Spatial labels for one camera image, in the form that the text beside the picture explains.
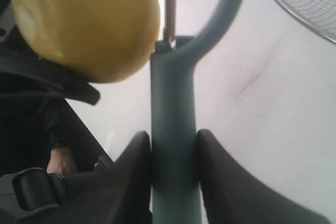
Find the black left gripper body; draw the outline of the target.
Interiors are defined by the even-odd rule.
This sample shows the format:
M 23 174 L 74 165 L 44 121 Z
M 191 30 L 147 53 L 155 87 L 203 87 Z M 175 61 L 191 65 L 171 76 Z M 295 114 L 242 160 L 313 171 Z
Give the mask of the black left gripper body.
M 1 45 L 12 51 L 21 49 L 21 36 L 14 19 L 11 0 L 1 0 Z

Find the person's hand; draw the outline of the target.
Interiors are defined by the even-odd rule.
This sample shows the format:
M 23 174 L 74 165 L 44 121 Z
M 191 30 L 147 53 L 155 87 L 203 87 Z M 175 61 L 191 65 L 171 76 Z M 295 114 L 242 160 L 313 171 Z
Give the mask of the person's hand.
M 47 173 L 69 175 L 77 171 L 77 165 L 69 148 L 58 147 L 51 150 Z

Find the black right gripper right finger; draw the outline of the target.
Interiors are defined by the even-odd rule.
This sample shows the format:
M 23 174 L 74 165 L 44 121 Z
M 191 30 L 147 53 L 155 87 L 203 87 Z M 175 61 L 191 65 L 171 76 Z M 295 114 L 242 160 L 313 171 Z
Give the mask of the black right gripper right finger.
M 330 223 L 256 179 L 210 130 L 198 131 L 197 156 L 209 223 Z

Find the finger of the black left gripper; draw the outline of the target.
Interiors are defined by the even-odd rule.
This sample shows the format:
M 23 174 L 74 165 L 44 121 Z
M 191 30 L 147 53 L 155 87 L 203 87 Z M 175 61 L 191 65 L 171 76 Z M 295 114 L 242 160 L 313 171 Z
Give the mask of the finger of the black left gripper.
M 1 97 L 55 97 L 95 105 L 100 93 L 64 67 L 1 44 Z

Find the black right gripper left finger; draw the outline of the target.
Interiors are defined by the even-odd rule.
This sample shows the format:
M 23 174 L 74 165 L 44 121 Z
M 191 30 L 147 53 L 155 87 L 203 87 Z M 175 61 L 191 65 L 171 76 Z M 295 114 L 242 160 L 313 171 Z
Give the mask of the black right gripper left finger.
M 140 131 L 114 163 L 101 156 L 94 171 L 67 176 L 63 223 L 151 223 L 150 161 L 149 136 Z

